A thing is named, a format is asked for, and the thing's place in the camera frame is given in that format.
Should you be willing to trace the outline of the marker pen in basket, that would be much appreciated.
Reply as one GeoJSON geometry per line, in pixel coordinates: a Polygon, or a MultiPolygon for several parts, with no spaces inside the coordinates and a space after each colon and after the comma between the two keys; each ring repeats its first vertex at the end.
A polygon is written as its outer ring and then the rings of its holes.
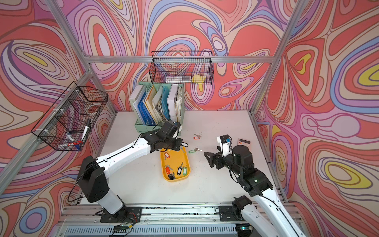
{"type": "Polygon", "coordinates": [[[83,134],[82,134],[82,138],[81,138],[81,141],[83,142],[89,129],[90,129],[90,126],[91,126],[91,119],[87,119],[86,121],[86,124],[85,124],[85,127],[84,127],[84,130],[83,130],[83,134]]]}

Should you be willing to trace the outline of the orange red tag key in tray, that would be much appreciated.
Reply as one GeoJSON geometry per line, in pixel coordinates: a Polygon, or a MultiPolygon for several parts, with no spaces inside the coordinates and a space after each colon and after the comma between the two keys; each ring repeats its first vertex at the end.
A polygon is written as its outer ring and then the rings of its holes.
{"type": "Polygon", "coordinates": [[[167,175],[170,175],[173,172],[173,169],[170,166],[165,166],[165,172],[167,175]]]}

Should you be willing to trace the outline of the yellow storage tray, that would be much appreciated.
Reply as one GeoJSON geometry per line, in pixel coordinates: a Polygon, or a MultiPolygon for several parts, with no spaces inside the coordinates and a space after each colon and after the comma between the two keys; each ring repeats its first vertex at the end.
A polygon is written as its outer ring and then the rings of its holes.
{"type": "Polygon", "coordinates": [[[161,160],[162,175],[166,181],[178,182],[178,181],[185,180],[189,177],[191,168],[190,168],[188,153],[185,147],[181,147],[179,151],[167,150],[165,152],[161,152],[160,160],[161,160]],[[170,155],[170,158],[165,160],[164,153],[168,153],[170,155]],[[186,176],[183,176],[183,173],[180,176],[177,175],[177,169],[181,165],[181,163],[184,163],[183,167],[187,166],[188,168],[188,173],[186,176]],[[165,172],[165,166],[170,166],[173,169],[172,173],[175,175],[175,178],[176,178],[175,180],[170,180],[168,178],[168,175],[165,172]]]}

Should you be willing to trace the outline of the yellow sticky notes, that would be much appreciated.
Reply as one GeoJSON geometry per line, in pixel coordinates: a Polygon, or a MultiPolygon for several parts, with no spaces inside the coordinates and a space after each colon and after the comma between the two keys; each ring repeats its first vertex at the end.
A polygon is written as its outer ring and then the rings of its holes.
{"type": "Polygon", "coordinates": [[[205,81],[206,81],[206,76],[201,76],[201,75],[197,75],[197,74],[195,74],[191,78],[191,83],[193,83],[193,84],[202,85],[205,83],[205,81]]]}

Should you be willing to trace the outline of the black tag key in tray bottom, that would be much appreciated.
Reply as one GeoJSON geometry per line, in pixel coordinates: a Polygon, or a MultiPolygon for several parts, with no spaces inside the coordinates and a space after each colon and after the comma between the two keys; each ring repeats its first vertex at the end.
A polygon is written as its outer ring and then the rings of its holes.
{"type": "Polygon", "coordinates": [[[175,179],[176,179],[176,178],[175,178],[175,175],[174,175],[173,173],[169,174],[169,175],[168,175],[168,178],[169,178],[170,180],[175,180],[175,179]]]}

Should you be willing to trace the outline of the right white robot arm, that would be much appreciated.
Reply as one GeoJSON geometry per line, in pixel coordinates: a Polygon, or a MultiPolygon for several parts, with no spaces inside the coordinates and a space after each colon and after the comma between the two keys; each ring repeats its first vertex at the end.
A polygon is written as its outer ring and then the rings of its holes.
{"type": "Polygon", "coordinates": [[[237,145],[227,153],[204,152],[211,168],[227,168],[236,175],[236,182],[250,197],[236,197],[232,212],[236,219],[248,222],[262,237],[304,237],[305,234],[290,216],[267,176],[255,167],[252,153],[237,145]]]}

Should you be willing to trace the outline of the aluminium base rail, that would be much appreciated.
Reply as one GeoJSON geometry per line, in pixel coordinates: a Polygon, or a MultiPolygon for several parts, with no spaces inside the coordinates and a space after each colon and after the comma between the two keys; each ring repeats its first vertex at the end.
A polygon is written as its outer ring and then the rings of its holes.
{"type": "Polygon", "coordinates": [[[257,203],[238,210],[228,203],[132,205],[117,222],[95,205],[64,211],[52,237],[308,237],[291,204],[257,203]]]}

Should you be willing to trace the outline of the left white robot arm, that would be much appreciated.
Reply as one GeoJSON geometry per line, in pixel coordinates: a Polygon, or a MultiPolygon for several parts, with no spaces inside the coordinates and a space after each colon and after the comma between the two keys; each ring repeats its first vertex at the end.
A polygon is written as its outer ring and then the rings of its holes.
{"type": "Polygon", "coordinates": [[[109,178],[134,160],[155,151],[179,151],[187,147],[176,134],[167,135],[160,130],[142,133],[132,143],[98,159],[88,156],[82,161],[75,186],[79,186],[88,202],[95,202],[102,206],[103,223],[138,222],[122,199],[109,188],[109,178]]]}

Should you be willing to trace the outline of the pink calculator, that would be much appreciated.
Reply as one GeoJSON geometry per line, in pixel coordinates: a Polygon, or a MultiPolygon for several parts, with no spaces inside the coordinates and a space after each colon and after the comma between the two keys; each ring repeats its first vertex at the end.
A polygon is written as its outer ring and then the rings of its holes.
{"type": "Polygon", "coordinates": [[[251,141],[250,140],[239,138],[238,139],[238,145],[246,146],[249,150],[251,150],[251,141]]]}

